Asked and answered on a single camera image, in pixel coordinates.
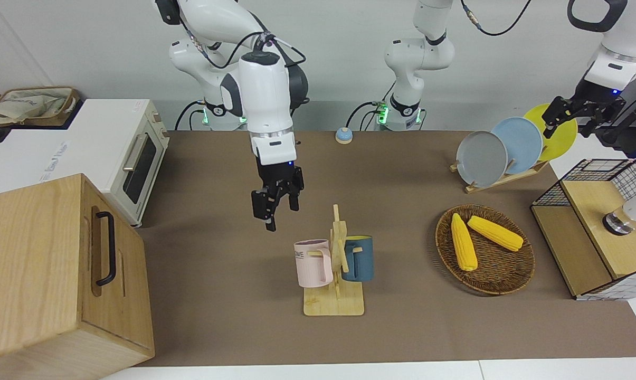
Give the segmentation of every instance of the green indicator light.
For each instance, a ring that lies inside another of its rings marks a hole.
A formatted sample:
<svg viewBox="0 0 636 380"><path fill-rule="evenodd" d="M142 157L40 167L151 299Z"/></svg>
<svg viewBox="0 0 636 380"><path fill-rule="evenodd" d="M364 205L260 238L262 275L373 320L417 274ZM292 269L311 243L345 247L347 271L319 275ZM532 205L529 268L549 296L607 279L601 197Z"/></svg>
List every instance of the green indicator light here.
<svg viewBox="0 0 636 380"><path fill-rule="evenodd" d="M378 112L378 123L385 125L388 121L388 106L385 104L382 106L381 111Z"/></svg>

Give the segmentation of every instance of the white wall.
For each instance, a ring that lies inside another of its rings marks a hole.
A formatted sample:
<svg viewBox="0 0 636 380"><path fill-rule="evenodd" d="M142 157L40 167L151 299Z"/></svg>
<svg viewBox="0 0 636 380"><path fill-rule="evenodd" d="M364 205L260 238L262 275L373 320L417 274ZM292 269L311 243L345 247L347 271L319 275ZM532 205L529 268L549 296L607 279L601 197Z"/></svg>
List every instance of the white wall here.
<svg viewBox="0 0 636 380"><path fill-rule="evenodd" d="M485 29L498 31L524 2L469 4ZM572 27L566 3L532 2L513 31L495 38L480 34L455 2L448 36L456 58L450 68L423 75L424 128L489 128L573 93L601 36ZM412 25L414 0L241 4L308 55L303 68L313 103L298 110L297 121L311 128L335 129L354 105L380 99L394 79L383 62L388 41L421 36ZM171 123L200 96L196 82L167 57L182 36L181 27L163 24L152 0L0 0L0 92L52 83L72 85L86 97L146 97Z"/></svg>

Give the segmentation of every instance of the wire basket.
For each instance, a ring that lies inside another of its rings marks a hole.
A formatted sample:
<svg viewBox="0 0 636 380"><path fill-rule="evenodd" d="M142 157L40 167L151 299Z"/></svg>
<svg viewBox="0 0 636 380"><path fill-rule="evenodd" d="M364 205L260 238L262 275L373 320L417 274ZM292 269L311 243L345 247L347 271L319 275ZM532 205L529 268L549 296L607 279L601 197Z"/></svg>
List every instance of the wire basket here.
<svg viewBox="0 0 636 380"><path fill-rule="evenodd" d="M458 266L451 239L451 216L457 213L464 221L471 216L492 221L524 238L518 252L512 252L468 228L477 255L477 269L465 272ZM514 293L525 287L533 277L535 259L533 249L524 232L494 209L482 205L459 205L446 211L435 229L435 245L447 269L466 286L491 295Z"/></svg>

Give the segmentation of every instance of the blue mug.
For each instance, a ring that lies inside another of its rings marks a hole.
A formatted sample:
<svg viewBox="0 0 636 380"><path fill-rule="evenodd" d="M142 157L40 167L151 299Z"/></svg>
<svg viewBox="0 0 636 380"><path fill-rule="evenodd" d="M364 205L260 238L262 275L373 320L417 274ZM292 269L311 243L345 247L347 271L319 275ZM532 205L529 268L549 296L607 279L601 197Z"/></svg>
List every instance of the blue mug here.
<svg viewBox="0 0 636 380"><path fill-rule="evenodd" d="M374 278L374 251L371 236L347 236L345 252L349 270L342 272L342 279L364 282Z"/></svg>

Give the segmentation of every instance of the yellow plate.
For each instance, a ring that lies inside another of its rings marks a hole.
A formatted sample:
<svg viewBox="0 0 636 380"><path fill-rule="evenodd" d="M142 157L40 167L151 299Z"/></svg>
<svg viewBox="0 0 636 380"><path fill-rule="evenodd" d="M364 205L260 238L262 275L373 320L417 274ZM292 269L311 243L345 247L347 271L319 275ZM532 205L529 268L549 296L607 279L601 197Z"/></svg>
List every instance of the yellow plate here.
<svg viewBox="0 0 636 380"><path fill-rule="evenodd" d="M543 134L545 130L545 122L543 121L543 113L547 110L549 104L540 104L535 106L525 113L525 119L530 120L536 125L540 134ZM543 137L543 153L540 154L540 161L549 161L550 159L557 158L571 149L571 145L576 141L576 135L578 135L578 122L576 120L570 120L563 123L554 135L549 139Z"/></svg>

